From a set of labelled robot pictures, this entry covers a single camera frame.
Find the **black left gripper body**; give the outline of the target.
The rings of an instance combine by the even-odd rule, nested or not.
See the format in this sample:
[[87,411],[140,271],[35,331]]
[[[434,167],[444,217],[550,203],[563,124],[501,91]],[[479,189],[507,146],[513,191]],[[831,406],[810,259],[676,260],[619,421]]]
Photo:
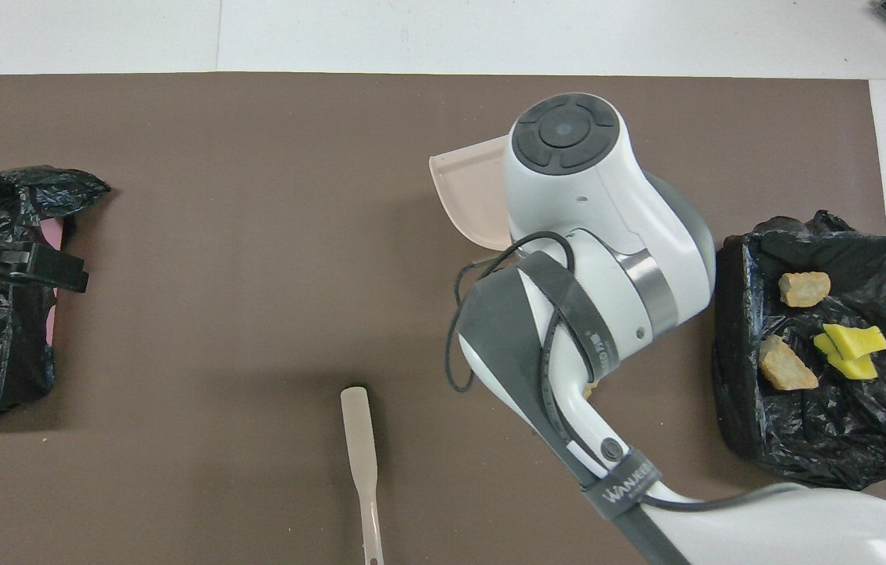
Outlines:
[[38,241],[0,241],[0,285],[40,286],[85,293],[85,262]]

